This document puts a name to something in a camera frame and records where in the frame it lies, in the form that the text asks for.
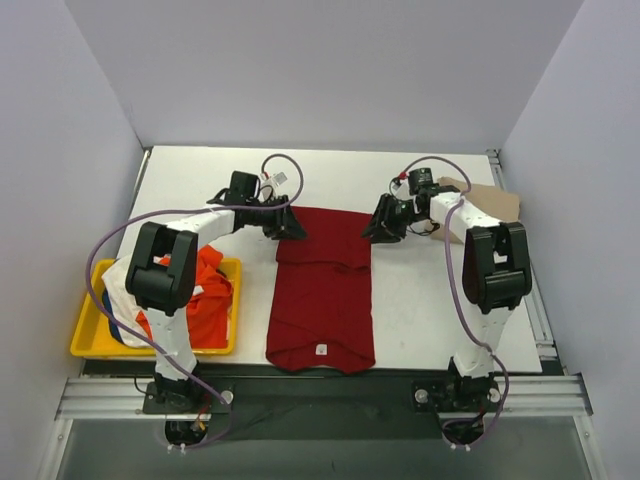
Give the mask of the dark red t shirt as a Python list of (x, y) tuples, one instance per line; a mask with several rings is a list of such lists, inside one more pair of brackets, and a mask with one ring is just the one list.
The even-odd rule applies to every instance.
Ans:
[(344, 374), (376, 363), (371, 243), (365, 213), (296, 207), (307, 237), (282, 240), (266, 359), (289, 372), (325, 366)]

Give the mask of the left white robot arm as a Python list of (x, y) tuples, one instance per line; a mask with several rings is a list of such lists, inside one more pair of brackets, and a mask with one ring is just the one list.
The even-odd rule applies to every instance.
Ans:
[(198, 362), (187, 326), (187, 305), (196, 287), (201, 248), (246, 227), (272, 240), (302, 240), (307, 233), (291, 200), (278, 192), (284, 175), (235, 171), (223, 194), (207, 206), (184, 211), (168, 223), (141, 225), (125, 277), (126, 291), (147, 318), (156, 350), (154, 385), (159, 396), (198, 398)]

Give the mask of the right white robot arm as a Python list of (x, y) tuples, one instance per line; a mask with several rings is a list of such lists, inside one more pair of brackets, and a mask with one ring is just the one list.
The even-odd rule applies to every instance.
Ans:
[(391, 183), (405, 183), (409, 197), (383, 194), (361, 236), (373, 244), (398, 243), (419, 221), (444, 234), (449, 287), (466, 336), (450, 361), (456, 389), (486, 393), (494, 400), (502, 333), (532, 289), (525, 227), (474, 205), (467, 199), (469, 189), (437, 183), (429, 168), (404, 170)]

